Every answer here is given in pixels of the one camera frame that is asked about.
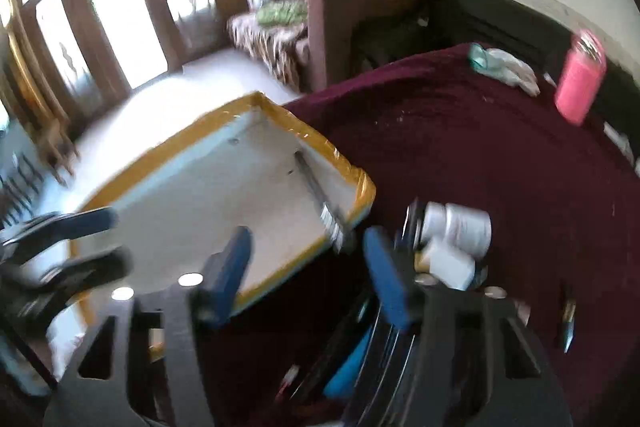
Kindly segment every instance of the white cap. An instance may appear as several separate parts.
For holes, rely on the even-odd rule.
[[[438,237],[430,240],[422,256],[429,262],[429,273],[449,288],[466,290],[474,278],[476,263],[473,257]]]
[[[430,201],[424,211],[424,222],[420,232],[420,242],[426,243],[431,237],[444,237],[447,228],[447,213],[444,205]]]

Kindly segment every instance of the white container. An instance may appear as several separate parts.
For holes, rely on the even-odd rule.
[[[424,244],[433,237],[482,259],[491,243],[491,218],[483,210],[430,201],[424,213],[420,242]]]
[[[449,288],[456,290],[466,290],[476,273],[473,257],[439,237],[430,240],[415,264],[417,270],[428,271]]]

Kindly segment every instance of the dark red cloth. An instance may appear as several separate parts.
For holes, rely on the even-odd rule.
[[[530,98],[474,73],[468,45],[415,55],[290,103],[377,187],[368,223],[391,233],[415,197],[487,210],[489,277],[531,308],[574,419],[640,337],[640,180],[593,116],[567,123],[553,89]],[[574,343],[554,347],[560,282]]]

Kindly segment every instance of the white floor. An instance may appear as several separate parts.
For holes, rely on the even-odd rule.
[[[95,123],[78,140],[81,161],[69,187],[47,179],[37,214],[74,212],[117,172],[206,112],[259,90],[284,104],[298,95],[277,82],[266,67],[237,50],[228,49],[191,62],[174,74],[137,92],[124,105]],[[34,273],[66,259],[66,242],[58,243],[31,262]],[[54,368],[63,370],[63,351],[84,329],[75,306],[53,322],[49,337]]]

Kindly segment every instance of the pink can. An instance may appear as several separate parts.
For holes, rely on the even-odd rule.
[[[606,71],[607,56],[598,39],[587,30],[574,35],[556,90],[556,107],[570,123],[582,124]]]

